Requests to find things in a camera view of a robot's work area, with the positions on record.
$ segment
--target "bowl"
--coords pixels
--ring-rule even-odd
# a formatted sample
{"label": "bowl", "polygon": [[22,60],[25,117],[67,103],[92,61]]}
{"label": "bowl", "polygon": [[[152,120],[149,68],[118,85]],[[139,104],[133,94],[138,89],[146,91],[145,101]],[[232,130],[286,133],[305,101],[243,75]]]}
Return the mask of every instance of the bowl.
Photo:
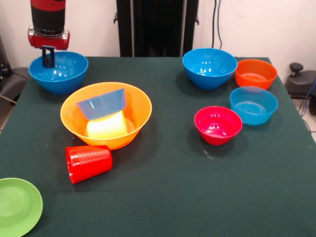
{"label": "bowl", "polygon": [[234,111],[220,106],[205,107],[197,112],[195,125],[202,138],[211,145],[223,145],[242,129],[242,121]]}
{"label": "bowl", "polygon": [[243,86],[232,91],[231,109],[248,125],[267,122],[277,110],[278,102],[270,92],[254,87]]}
{"label": "bowl", "polygon": [[276,68],[258,59],[241,60],[236,69],[236,82],[239,86],[256,86],[266,90],[276,78]]}
{"label": "bowl", "polygon": [[[87,136],[88,120],[82,114],[77,102],[102,95],[114,90],[125,89],[126,107],[123,110],[127,134],[111,139],[93,139]],[[141,89],[121,82],[101,82],[83,87],[71,94],[60,109],[60,119],[63,125],[78,138],[91,146],[108,146],[111,150],[119,149],[129,144],[141,128],[149,120],[152,113],[152,103]]]}
{"label": "bowl", "polygon": [[191,81],[206,90],[224,84],[237,68],[234,56],[215,48],[191,50],[184,55],[182,62]]}
{"label": "bowl", "polygon": [[66,95],[79,88],[88,65],[88,60],[81,54],[67,51],[55,52],[54,68],[45,68],[42,57],[39,57],[31,63],[29,73],[41,87],[50,93]]}

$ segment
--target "plate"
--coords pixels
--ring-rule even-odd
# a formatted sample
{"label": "plate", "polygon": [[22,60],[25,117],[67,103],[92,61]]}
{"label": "plate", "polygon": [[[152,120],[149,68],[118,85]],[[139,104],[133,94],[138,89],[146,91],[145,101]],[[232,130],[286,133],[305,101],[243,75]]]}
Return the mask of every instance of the plate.
{"label": "plate", "polygon": [[0,179],[1,235],[25,235],[39,221],[42,210],[40,192],[33,184],[18,178]]}

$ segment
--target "large orange bowl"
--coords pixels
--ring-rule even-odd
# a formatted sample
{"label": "large orange bowl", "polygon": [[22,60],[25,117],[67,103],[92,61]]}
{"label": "large orange bowl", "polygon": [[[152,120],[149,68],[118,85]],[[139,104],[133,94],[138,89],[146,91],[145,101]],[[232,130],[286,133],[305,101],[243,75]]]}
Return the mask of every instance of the large orange bowl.
{"label": "large orange bowl", "polygon": [[[127,135],[112,139],[93,139],[86,133],[88,120],[83,116],[77,102],[107,92],[124,88],[126,108],[123,110]],[[152,113],[152,103],[141,89],[121,82],[102,82],[81,88],[70,95],[60,109],[60,119],[63,125],[81,140],[91,146],[106,145],[111,150],[119,149],[129,144],[149,120]]]}

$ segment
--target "small orange bowl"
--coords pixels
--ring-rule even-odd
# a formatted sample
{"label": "small orange bowl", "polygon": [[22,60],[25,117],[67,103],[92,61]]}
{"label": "small orange bowl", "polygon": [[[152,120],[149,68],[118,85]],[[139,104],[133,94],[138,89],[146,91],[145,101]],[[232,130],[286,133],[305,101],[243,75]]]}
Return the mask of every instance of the small orange bowl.
{"label": "small orange bowl", "polygon": [[238,62],[236,82],[239,86],[256,86],[268,89],[277,78],[277,70],[270,63],[258,59]]}
{"label": "small orange bowl", "polygon": [[[125,89],[126,108],[123,110],[127,134],[111,139],[93,139],[87,136],[88,120],[83,116],[77,102],[99,96],[118,89]],[[88,85],[71,94],[60,109],[60,119],[63,125],[74,135],[91,146],[108,146],[111,150],[119,149],[129,144],[147,123],[152,113],[152,103],[141,89],[121,82],[102,82]]]}

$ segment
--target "light blue bowl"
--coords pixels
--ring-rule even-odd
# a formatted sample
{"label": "light blue bowl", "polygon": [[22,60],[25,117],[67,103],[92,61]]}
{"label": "light blue bowl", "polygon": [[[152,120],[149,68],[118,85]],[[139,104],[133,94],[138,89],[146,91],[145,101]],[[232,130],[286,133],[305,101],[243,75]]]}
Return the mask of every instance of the light blue bowl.
{"label": "light blue bowl", "polygon": [[231,109],[243,123],[260,125],[267,122],[277,110],[278,102],[270,92],[254,86],[243,86],[232,91]]}
{"label": "light blue bowl", "polygon": [[238,62],[234,56],[215,48],[198,48],[182,59],[191,81],[206,90],[216,89],[232,76]]}
{"label": "light blue bowl", "polygon": [[94,120],[124,110],[125,89],[114,90],[87,100],[77,102],[87,120]]}
{"label": "light blue bowl", "polygon": [[67,51],[55,52],[54,68],[45,68],[42,57],[39,57],[31,63],[29,73],[41,87],[50,93],[66,95],[79,88],[88,65],[88,60],[81,54]]}

